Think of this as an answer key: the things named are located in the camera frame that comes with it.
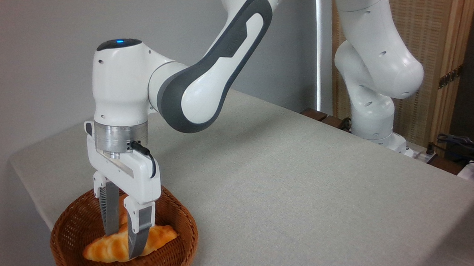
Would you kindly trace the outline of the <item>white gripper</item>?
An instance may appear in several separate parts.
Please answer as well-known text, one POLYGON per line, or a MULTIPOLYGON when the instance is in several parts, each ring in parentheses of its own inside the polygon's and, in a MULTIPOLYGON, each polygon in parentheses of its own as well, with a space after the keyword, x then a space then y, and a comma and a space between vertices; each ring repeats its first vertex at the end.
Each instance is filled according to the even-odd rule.
POLYGON ((85 121, 86 145, 92 167, 94 196, 100 205, 106 236, 119 231, 119 189, 130 195, 123 201, 128 214, 129 259, 142 255, 149 230, 155 226, 155 200, 161 196, 158 162, 133 149, 147 145, 148 123, 108 126, 85 121))

